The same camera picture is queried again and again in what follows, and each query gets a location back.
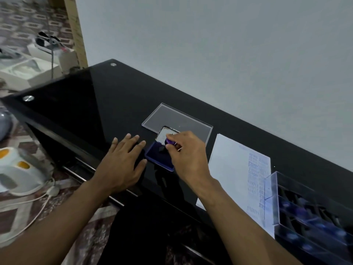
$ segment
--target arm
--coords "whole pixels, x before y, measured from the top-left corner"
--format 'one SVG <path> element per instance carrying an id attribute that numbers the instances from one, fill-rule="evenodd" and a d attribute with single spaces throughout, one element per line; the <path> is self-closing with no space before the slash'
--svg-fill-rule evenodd
<path id="1" fill-rule="evenodd" d="M 205 143 L 190 131 L 168 134 L 167 138 L 183 147 L 179 152 L 174 146 L 166 145 L 176 172 L 205 206 L 233 264 L 301 264 L 253 221 L 211 177 Z"/>
<path id="2" fill-rule="evenodd" d="M 128 134 L 117 143 L 114 138 L 93 178 L 83 183 L 48 217 L 1 249 L 1 262 L 12 265 L 61 264 L 99 205 L 112 193 L 125 190 L 138 181 L 147 163 L 142 160 L 134 170 L 135 161 L 146 144 L 142 141 L 130 151 L 138 139 L 139 136 L 131 138 Z"/>

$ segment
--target glossy black surface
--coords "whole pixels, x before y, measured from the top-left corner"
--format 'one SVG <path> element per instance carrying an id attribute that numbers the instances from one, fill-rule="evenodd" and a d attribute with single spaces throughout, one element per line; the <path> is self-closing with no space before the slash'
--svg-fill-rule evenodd
<path id="1" fill-rule="evenodd" d="M 22 97 L 26 95 L 35 99 L 24 102 Z M 104 156 L 113 137 L 121 139 L 126 133 L 139 134 L 147 147 L 151 145 L 157 134 L 141 124 L 163 102 L 213 126 L 206 147 L 208 158 L 217 133 L 221 133 L 269 156 L 272 172 L 280 171 L 352 207 L 352 172 L 116 60 L 3 101 L 98 159 Z M 176 175 L 149 162 L 144 177 L 150 189 L 173 204 L 178 206 L 185 199 L 195 205 L 196 195 Z M 167 189 L 162 178 L 168 181 Z"/>

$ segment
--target black pants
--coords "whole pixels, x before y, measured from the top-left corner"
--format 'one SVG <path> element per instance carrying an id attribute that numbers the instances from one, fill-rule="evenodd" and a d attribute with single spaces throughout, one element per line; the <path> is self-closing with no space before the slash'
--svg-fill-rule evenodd
<path id="1" fill-rule="evenodd" d="M 165 264 L 172 216 L 161 203 L 142 195 L 120 209 L 98 264 Z"/>

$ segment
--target purple stamp handle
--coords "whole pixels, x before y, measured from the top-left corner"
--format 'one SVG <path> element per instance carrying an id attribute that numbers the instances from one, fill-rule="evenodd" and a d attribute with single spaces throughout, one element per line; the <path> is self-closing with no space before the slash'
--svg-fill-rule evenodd
<path id="1" fill-rule="evenodd" d="M 165 139 L 165 144 L 167 145 L 167 144 L 172 144 L 172 145 L 175 145 L 176 144 L 176 142 L 174 142 L 174 141 L 171 141 L 170 139 Z"/>

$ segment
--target black table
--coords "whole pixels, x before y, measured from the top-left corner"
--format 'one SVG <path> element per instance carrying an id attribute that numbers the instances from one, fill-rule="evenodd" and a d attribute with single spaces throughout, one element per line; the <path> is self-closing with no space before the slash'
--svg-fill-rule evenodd
<path id="1" fill-rule="evenodd" d="M 23 101 L 28 95 L 34 100 Z M 206 147 L 208 158 L 221 133 L 269 156 L 272 172 L 279 171 L 353 207 L 352 172 L 113 59 L 2 101 L 58 166 L 82 180 L 92 176 L 113 137 L 139 134 L 150 145 L 156 133 L 141 124 L 163 102 L 213 126 Z M 196 195 L 175 174 L 148 163 L 139 186 L 113 196 L 114 200 L 125 204 L 129 196 L 149 191 L 209 223 L 204 211 L 195 206 Z"/>

